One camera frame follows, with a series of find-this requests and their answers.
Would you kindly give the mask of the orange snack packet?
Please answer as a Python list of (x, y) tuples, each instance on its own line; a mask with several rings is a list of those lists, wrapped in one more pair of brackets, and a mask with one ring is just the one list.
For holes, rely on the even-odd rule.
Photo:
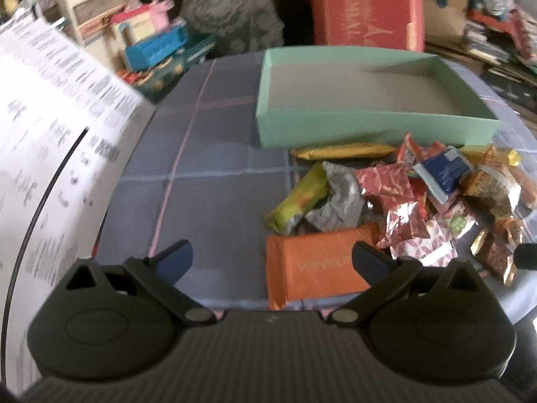
[(268, 307), (286, 308), (292, 302), (335, 298), (369, 288), (352, 265), (359, 241), (376, 245), (380, 228), (366, 223), (355, 229), (302, 236), (269, 236), (266, 245)]

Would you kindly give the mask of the dark blue snack packet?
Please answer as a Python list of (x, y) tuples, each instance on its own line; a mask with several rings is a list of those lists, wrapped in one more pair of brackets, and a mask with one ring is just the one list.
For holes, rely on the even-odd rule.
[(459, 149), (449, 146), (441, 154), (416, 164), (413, 170), (424, 181), (431, 195), (445, 204), (460, 182), (473, 172), (473, 165)]

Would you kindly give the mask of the brown cardboard box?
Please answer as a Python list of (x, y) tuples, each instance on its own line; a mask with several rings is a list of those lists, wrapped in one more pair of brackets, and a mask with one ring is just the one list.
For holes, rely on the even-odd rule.
[(425, 37), (430, 43), (459, 42), (466, 26), (468, 0), (423, 0)]

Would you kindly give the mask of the golden long snack bar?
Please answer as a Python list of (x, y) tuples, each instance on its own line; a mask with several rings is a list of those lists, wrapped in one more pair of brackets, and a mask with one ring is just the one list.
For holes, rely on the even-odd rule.
[(302, 160), (330, 160), (348, 158), (383, 158), (395, 153), (394, 146), (358, 142), (343, 145), (304, 147), (293, 149), (291, 155)]

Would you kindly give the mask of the brown gold candy packet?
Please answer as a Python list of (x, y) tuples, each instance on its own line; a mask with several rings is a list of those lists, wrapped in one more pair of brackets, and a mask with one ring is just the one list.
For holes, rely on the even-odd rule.
[(523, 242), (520, 220), (509, 217), (495, 224), (494, 230), (482, 228), (471, 245), (472, 255), (504, 286), (511, 286), (518, 272), (514, 250)]

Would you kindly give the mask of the orange brown snack bag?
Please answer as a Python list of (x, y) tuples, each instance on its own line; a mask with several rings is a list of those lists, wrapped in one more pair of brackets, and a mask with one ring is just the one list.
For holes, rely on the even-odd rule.
[(496, 223), (511, 217), (520, 204), (536, 209), (536, 181), (520, 168), (518, 152), (494, 145), (463, 146), (460, 151), (474, 166), (463, 195), (478, 199)]

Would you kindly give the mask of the silver purple snack bag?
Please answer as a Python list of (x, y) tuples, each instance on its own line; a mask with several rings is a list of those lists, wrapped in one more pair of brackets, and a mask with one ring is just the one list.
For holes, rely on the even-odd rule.
[(352, 168), (322, 162), (329, 184), (325, 203), (306, 214), (313, 227), (322, 232), (353, 229), (361, 224), (365, 200)]

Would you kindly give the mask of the white printed instruction sheet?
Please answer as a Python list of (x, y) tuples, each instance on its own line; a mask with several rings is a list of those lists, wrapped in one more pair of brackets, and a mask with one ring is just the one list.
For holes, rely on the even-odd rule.
[(29, 324), (91, 255), (119, 177), (155, 108), (44, 21), (1, 29), (1, 381), (39, 378)]

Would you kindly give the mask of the red Global cardboard box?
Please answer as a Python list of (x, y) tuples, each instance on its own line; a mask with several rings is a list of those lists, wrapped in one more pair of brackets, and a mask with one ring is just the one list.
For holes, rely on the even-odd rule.
[(314, 43), (422, 52), (423, 0), (310, 0)]

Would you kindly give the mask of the blue Thomas train toy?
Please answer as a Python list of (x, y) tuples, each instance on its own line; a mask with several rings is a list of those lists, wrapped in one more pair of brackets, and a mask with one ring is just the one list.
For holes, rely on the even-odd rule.
[(468, 11), (479, 12), (500, 21), (507, 20), (507, 0), (469, 0)]

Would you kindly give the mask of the pink patterned snack packet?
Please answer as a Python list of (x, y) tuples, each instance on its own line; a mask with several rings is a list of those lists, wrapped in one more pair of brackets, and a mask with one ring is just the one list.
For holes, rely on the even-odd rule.
[(390, 248), (394, 258), (416, 258), (423, 267), (447, 267), (458, 257), (450, 230), (444, 223), (432, 218), (426, 223), (429, 238), (414, 237)]

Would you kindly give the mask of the toy kitchen playset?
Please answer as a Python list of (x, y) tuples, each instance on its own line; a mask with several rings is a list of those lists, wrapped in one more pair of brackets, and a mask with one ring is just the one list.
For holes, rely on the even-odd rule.
[(171, 18), (173, 0), (22, 0), (152, 103), (216, 46)]

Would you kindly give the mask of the yellow green snack bar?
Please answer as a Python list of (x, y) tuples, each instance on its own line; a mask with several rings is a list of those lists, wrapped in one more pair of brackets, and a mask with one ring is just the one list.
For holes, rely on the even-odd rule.
[(308, 212), (329, 193), (327, 173), (317, 162), (299, 180), (290, 194), (267, 216), (267, 224), (277, 234), (289, 236)]

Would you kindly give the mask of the mint green cardboard box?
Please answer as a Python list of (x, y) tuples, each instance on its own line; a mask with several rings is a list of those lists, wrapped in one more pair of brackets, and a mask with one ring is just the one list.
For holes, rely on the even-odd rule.
[(266, 51), (257, 98), (264, 147), (352, 142), (486, 145), (501, 127), (492, 90), (437, 55), (363, 46)]

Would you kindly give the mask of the grey lace patterned cushion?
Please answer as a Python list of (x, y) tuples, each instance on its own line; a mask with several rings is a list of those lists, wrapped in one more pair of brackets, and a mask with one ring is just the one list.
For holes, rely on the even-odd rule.
[(275, 0), (183, 0), (180, 16), (191, 33), (216, 36), (218, 56), (284, 45)]

